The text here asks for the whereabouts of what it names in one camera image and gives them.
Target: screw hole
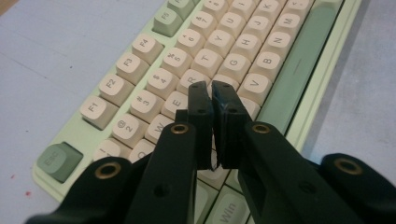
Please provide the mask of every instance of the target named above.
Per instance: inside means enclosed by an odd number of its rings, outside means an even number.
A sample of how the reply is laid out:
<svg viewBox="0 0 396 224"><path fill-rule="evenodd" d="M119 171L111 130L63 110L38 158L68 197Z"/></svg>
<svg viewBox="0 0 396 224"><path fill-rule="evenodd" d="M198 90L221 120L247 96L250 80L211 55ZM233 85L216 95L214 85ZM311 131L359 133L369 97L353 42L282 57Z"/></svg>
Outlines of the screw hole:
<svg viewBox="0 0 396 224"><path fill-rule="evenodd" d="M101 166L99 166L95 175L98 179L109 179L113 176L116 176L121 170L121 166L117 162L108 162Z"/></svg>

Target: mounting hole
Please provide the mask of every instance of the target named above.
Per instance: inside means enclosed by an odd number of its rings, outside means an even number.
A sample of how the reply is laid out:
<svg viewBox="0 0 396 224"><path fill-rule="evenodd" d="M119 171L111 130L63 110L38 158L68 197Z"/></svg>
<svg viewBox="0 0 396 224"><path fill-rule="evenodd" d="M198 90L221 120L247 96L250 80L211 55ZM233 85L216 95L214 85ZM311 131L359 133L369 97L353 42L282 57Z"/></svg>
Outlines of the mounting hole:
<svg viewBox="0 0 396 224"><path fill-rule="evenodd" d="M363 170L361 167L354 161L338 158L334 161L335 167L337 167L340 171L350 174L350 175L361 175L363 174Z"/></svg>
<svg viewBox="0 0 396 224"><path fill-rule="evenodd" d="M160 184L154 188L154 196L163 198L171 193L171 186L169 184Z"/></svg>
<svg viewBox="0 0 396 224"><path fill-rule="evenodd" d="M302 192L307 194L314 194L317 192L317 188L308 181L301 181L298 187Z"/></svg>
<svg viewBox="0 0 396 224"><path fill-rule="evenodd" d="M271 132L271 129L268 128L268 126L263 125L263 124L255 124L255 125L253 125L253 131L256 133L269 133L269 132Z"/></svg>
<svg viewBox="0 0 396 224"><path fill-rule="evenodd" d="M171 128L172 133L186 133L188 130L189 126L185 124L176 124Z"/></svg>
<svg viewBox="0 0 396 224"><path fill-rule="evenodd" d="M95 175L98 179L109 179L113 176L116 176L121 170L121 166L117 162L108 162L101 166L99 166Z"/></svg>

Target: green keycap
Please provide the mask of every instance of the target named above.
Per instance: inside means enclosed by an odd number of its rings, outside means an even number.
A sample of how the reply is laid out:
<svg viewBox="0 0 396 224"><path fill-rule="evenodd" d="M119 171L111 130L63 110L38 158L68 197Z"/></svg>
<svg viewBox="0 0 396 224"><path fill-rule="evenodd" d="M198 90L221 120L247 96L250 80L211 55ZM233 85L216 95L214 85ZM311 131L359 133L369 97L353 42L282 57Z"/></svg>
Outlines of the green keycap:
<svg viewBox="0 0 396 224"><path fill-rule="evenodd" d="M318 0L312 6L257 120L286 132L332 29L340 1Z"/></svg>
<svg viewBox="0 0 396 224"><path fill-rule="evenodd" d="M66 143L46 148L37 160L37 166L63 183L82 159L82 154Z"/></svg>
<svg viewBox="0 0 396 224"><path fill-rule="evenodd" d="M152 31L166 36L173 36L183 20L176 12L168 7L160 8L154 16L154 25Z"/></svg>

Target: keyboard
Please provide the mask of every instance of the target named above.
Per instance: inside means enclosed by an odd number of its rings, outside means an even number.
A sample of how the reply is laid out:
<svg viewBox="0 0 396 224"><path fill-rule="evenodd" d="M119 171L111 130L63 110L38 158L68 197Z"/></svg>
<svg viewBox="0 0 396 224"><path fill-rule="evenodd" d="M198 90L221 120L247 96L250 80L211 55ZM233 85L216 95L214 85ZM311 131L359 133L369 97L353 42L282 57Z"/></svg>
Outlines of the keyboard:
<svg viewBox="0 0 396 224"><path fill-rule="evenodd" d="M361 0L168 0L38 156L61 201L103 157L135 162L187 108L190 84L234 87L249 115L301 150ZM195 223L254 223L237 170L199 171Z"/></svg>

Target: white table surface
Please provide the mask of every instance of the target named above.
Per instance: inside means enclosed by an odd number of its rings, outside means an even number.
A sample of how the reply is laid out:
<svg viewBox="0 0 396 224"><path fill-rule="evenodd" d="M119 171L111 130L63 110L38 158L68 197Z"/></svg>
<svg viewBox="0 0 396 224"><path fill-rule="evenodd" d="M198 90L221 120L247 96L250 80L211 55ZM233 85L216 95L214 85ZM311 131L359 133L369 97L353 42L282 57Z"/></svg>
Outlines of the white table surface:
<svg viewBox="0 0 396 224"><path fill-rule="evenodd" d="M162 0L20 0L0 17L0 223L54 210L32 164ZM396 1L363 0L303 155L344 152L396 185Z"/></svg>

